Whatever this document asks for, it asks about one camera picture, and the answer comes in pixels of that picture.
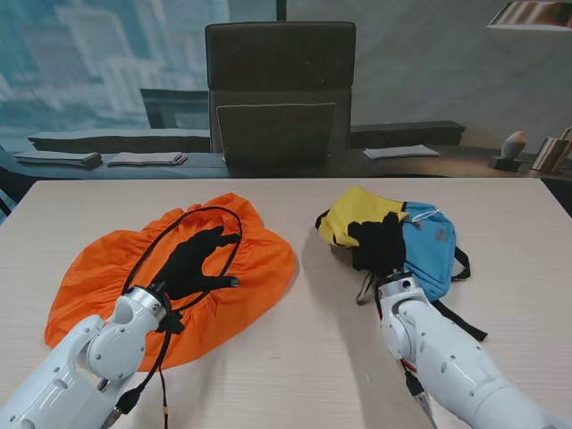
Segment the wire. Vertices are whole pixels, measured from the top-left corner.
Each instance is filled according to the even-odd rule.
[[[163,417],[164,429],[169,429],[169,406],[167,405],[167,386],[164,382],[163,369],[159,366],[159,376],[161,377],[161,387],[163,387]]]
[[[170,231],[172,231],[174,228],[176,228],[177,225],[179,225],[187,216],[189,216],[193,213],[205,212],[208,210],[222,210],[222,211],[228,213],[229,215],[232,215],[237,220],[238,227],[239,227],[239,239],[237,240],[236,244],[234,245],[234,248],[232,249],[232,252],[228,257],[226,264],[224,264],[223,269],[219,273],[219,277],[223,277],[226,274],[226,272],[228,271],[228,269],[230,268],[232,261],[234,260],[234,257],[236,257],[236,254],[239,251],[239,246],[240,246],[240,243],[242,241],[242,222],[240,221],[239,216],[236,213],[234,213],[232,210],[229,210],[228,208],[220,207],[220,206],[201,207],[201,208],[191,210],[191,211],[183,214],[181,217],[179,217],[179,219],[177,219],[175,222],[173,222],[171,225],[169,225],[165,230],[163,230],[153,240],[153,242],[145,250],[145,252],[141,256],[139,261],[137,261],[137,263],[135,264],[135,266],[131,270],[129,276],[127,277],[127,280],[123,284],[122,294],[125,293],[125,291],[130,287],[130,284],[133,281],[133,278],[135,277],[135,275],[137,274],[139,268],[143,265],[145,260],[151,254],[151,252],[153,251],[153,249],[155,248],[157,243],[165,235],[167,235]],[[182,306],[180,308],[175,308],[175,309],[171,308],[171,301],[169,299],[167,299],[165,305],[168,308],[166,308],[166,310],[167,310],[167,312],[180,313],[181,311],[186,310],[187,308],[190,308],[190,307],[193,307],[194,305],[196,305],[200,300],[202,300],[204,297],[206,297],[206,295],[208,295],[210,293],[210,291],[211,290],[204,290],[198,297],[193,299],[189,304]],[[151,379],[153,378],[153,375],[155,375],[155,372],[158,369],[159,370],[159,376],[161,377],[161,386],[163,388],[164,429],[168,429],[168,427],[169,427],[169,408],[167,407],[166,382],[165,382],[165,379],[163,376],[163,370],[162,370],[161,365],[163,364],[164,358],[167,355],[167,350],[169,349],[169,344],[171,343],[171,338],[172,338],[172,331],[166,330],[164,333],[163,344],[161,345],[161,349],[159,350],[159,354],[157,355],[155,363],[151,367],[150,371],[147,373],[147,376],[140,383],[140,385],[137,386],[136,389],[125,392],[122,395],[122,397],[119,399],[119,402],[118,402],[118,403],[120,403],[120,402],[122,402],[122,400],[125,400],[125,402],[129,402],[129,406],[127,406],[126,408],[128,408],[129,411],[131,411],[133,409],[133,407],[135,407],[135,405],[137,404],[137,401],[139,400],[140,393],[143,392],[143,390],[145,390],[148,383],[151,381]]]
[[[379,291],[381,286],[379,279],[375,274],[372,273],[372,277],[370,282],[374,282],[374,300],[375,300],[375,307],[377,308],[377,315],[379,316],[379,320],[383,319],[382,313],[382,294]]]

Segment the white robotic arm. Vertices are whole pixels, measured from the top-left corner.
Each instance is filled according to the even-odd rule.
[[[152,291],[119,297],[107,320],[77,324],[0,410],[0,428],[105,429],[145,355],[145,338],[167,313]]]
[[[443,317],[410,273],[381,286],[385,343],[444,408],[474,429],[572,429],[507,379],[479,342]]]

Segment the orange cloth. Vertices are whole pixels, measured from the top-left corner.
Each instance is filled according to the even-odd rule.
[[[242,241],[226,273],[237,277],[240,286],[213,290],[194,307],[182,312],[185,330],[181,335],[173,335],[163,368],[200,358],[247,328],[278,302],[294,273],[296,262],[290,245],[264,228],[258,213],[246,199],[226,194],[203,206],[228,208],[242,222]],[[194,205],[188,210],[199,207],[201,205]],[[143,231],[114,231],[87,246],[63,277],[48,317],[46,344],[55,347],[73,326],[89,315],[108,318],[134,265],[155,238],[184,213],[181,209],[172,210]],[[156,244],[129,286],[147,287],[177,244],[218,225],[224,226],[224,234],[238,232],[236,219],[222,210],[187,216]],[[219,275],[233,247],[231,244],[218,248],[203,264],[203,273]],[[182,307],[197,295],[174,301],[172,307]],[[140,371],[148,371],[154,364],[163,337],[156,332],[147,336]]]

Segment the black glove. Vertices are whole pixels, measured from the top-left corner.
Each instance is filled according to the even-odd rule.
[[[351,248],[356,270],[371,271],[379,279],[385,279],[393,270],[403,270],[405,241],[397,214],[389,212],[383,222],[352,222],[348,235],[359,242],[358,248]]]
[[[218,247],[236,243],[238,234],[222,235],[223,227],[197,232],[188,241],[182,242],[169,256],[151,283],[167,283],[166,292],[171,299],[181,299],[188,295],[221,288],[238,286],[236,277],[205,276],[203,263]]]

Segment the stack of papers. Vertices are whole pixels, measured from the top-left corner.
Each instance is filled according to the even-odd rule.
[[[105,164],[113,165],[181,165],[187,160],[182,152],[164,152],[158,154],[132,154],[121,152]]]
[[[429,147],[423,145],[408,147],[388,147],[386,149],[366,149],[364,154],[371,159],[399,158],[403,156],[441,156]]]
[[[101,164],[98,152],[88,154],[68,154],[66,152],[48,152],[46,150],[30,150],[15,155],[19,163],[24,164],[63,164],[89,168]]]

